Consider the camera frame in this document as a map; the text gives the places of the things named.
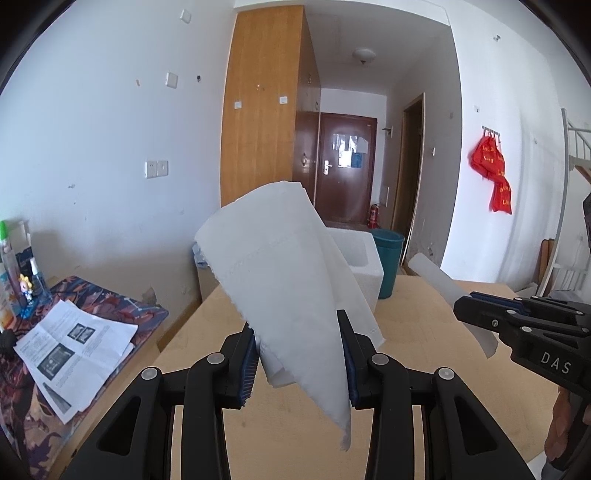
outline silver screw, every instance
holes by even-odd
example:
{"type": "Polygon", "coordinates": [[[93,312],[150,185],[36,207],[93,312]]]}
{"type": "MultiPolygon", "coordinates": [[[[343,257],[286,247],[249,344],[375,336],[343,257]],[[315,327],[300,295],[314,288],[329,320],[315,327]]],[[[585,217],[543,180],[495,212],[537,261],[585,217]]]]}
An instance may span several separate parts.
{"type": "Polygon", "coordinates": [[[376,353],[372,358],[371,361],[376,365],[386,365],[389,362],[389,358],[384,355],[383,353],[376,353]]]}
{"type": "Polygon", "coordinates": [[[444,367],[439,369],[439,376],[444,380],[453,380],[456,373],[451,368],[444,367]]]}
{"type": "Polygon", "coordinates": [[[219,365],[221,364],[226,357],[223,356],[223,353],[212,353],[207,357],[207,363],[212,365],[219,365]]]}
{"type": "Polygon", "coordinates": [[[144,380],[153,380],[157,375],[158,370],[156,370],[154,367],[148,367],[142,371],[142,378],[144,380]]]}

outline red plastic bag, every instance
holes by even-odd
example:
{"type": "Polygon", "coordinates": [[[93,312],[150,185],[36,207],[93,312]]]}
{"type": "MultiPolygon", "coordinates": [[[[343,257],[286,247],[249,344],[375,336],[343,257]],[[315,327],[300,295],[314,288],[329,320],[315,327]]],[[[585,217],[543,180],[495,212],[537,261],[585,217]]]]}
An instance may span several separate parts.
{"type": "Polygon", "coordinates": [[[491,200],[493,212],[511,215],[511,186],[505,178],[505,158],[496,143],[496,138],[485,133],[472,153],[470,165],[484,178],[492,180],[495,188],[491,200]]]}

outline ceiling light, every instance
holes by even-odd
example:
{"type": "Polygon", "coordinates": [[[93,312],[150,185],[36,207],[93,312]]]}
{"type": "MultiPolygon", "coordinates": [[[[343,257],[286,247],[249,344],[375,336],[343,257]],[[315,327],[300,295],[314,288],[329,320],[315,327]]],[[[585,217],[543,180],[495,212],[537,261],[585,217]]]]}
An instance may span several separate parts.
{"type": "Polygon", "coordinates": [[[361,62],[361,65],[372,63],[375,60],[376,54],[369,48],[358,48],[353,52],[353,58],[361,62]]]}

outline table top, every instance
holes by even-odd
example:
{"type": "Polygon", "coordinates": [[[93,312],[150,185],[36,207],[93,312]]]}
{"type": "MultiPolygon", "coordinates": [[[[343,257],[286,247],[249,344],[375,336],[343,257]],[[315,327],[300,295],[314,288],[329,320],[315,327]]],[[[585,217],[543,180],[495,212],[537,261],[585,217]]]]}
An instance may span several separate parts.
{"type": "MultiPolygon", "coordinates": [[[[54,302],[71,300],[85,312],[116,322],[133,323],[138,325],[138,330],[131,339],[135,348],[130,356],[109,377],[93,404],[86,411],[76,414],[66,425],[47,404],[22,360],[18,357],[12,362],[0,359],[3,376],[0,383],[2,428],[19,457],[28,463],[35,480],[48,477],[62,448],[83,423],[99,397],[168,316],[168,311],[162,307],[139,303],[79,277],[63,280],[51,292],[54,302]]],[[[39,307],[29,320],[21,321],[16,329],[17,336],[20,338],[33,328],[51,307],[39,307]]]]}
{"type": "MultiPolygon", "coordinates": [[[[505,285],[458,282],[468,293],[481,291],[513,298],[505,285]]],[[[420,277],[397,277],[394,294],[380,300],[375,317],[386,342],[379,349],[406,367],[434,372],[453,368],[501,425],[526,461],[543,451],[557,387],[511,362],[499,345],[487,360],[474,337],[441,296],[420,277]]],[[[158,357],[163,372],[191,367],[216,352],[243,321],[217,288],[158,357]]],[[[420,409],[415,407],[415,471],[424,477],[420,409]]],[[[225,432],[232,478],[359,479],[365,474],[371,411],[352,411],[352,446],[341,452],[340,430],[297,385],[274,390],[262,367],[252,397],[240,411],[225,410],[225,432]]],[[[182,408],[173,431],[172,478],[180,479],[182,408]]]]}

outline teal bin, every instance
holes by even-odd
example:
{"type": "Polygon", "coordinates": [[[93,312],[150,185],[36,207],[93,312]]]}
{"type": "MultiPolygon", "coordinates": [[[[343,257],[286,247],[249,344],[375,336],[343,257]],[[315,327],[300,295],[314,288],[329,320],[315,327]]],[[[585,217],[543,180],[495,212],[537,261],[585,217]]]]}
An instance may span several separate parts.
{"type": "Polygon", "coordinates": [[[404,246],[404,235],[390,230],[371,230],[374,236],[375,246],[378,248],[379,259],[384,269],[384,280],[379,291],[379,299],[388,299],[392,296],[394,282],[400,265],[400,256],[404,246]]]}

